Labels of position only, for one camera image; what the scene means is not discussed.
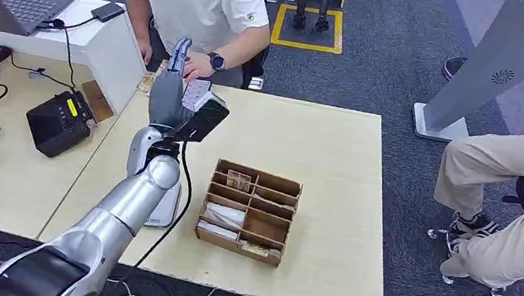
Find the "person's right hand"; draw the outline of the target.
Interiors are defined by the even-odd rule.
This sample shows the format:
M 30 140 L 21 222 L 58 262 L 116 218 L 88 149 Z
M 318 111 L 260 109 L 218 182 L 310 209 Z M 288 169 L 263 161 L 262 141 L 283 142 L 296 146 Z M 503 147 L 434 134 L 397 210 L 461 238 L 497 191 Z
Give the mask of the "person's right hand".
M 138 43 L 141 57 L 143 58 L 146 67 L 148 67 L 152 60 L 152 45 L 150 40 L 147 38 L 137 38 L 136 41 Z

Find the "person's left hand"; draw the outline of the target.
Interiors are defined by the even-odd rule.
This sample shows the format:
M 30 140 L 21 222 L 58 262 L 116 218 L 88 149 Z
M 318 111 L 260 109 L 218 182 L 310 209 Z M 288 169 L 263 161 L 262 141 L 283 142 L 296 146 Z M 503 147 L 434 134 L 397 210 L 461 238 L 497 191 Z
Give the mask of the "person's left hand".
M 209 55 L 200 52 L 189 51 L 188 60 L 184 64 L 183 80 L 188 83 L 198 78 L 207 78 L 213 75 L 215 70 L 211 65 Z

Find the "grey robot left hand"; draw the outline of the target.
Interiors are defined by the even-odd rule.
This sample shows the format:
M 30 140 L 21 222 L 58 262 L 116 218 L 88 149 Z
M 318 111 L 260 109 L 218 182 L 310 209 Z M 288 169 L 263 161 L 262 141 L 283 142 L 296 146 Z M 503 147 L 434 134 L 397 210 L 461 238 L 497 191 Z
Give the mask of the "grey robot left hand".
M 183 105 L 182 75 L 191 44 L 191 38 L 179 39 L 167 66 L 153 80 L 148 106 L 150 125 L 178 128 L 194 115 L 192 110 Z

